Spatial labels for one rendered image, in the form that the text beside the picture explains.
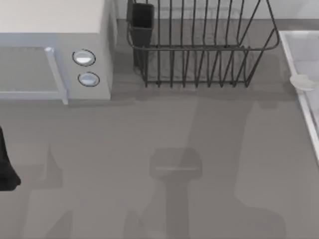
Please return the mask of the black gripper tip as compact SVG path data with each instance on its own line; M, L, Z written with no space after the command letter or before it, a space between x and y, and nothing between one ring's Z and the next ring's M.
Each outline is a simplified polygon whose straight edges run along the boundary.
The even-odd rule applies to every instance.
M20 185L21 179L9 160L3 130L0 126L0 192L14 191Z

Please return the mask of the black cutlery holder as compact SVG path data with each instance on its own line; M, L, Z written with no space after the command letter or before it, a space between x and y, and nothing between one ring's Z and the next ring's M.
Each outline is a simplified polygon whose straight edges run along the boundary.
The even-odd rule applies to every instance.
M150 3L128 0L127 22L134 48L146 48L151 44L155 7Z

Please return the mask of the pale microwave oven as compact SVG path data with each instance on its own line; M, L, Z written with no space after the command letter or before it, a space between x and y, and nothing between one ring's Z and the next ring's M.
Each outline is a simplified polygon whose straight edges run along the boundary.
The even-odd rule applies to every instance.
M109 100L113 84L117 20L114 0L0 0L0 47L53 47L71 100ZM96 62L77 65L72 53L87 49ZM95 87L77 77L93 72Z

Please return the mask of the round microwave knob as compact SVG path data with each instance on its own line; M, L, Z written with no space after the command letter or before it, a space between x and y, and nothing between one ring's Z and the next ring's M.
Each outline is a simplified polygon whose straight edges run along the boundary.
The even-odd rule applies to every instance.
M100 83L100 78L93 72L85 72L79 74L77 77L78 82L85 87L95 87Z
M72 53L72 60L77 65L88 67L96 62L96 56L90 50L80 49Z

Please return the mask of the microwave oven door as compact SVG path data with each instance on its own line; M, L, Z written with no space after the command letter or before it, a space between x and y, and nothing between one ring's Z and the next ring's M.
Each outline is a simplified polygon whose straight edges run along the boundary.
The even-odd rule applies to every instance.
M0 101L62 101L44 48L0 47Z

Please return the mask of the white sink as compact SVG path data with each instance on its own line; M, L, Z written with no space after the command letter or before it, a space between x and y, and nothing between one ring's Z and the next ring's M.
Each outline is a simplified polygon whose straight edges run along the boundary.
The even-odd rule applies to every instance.
M319 30L279 32L319 166Z

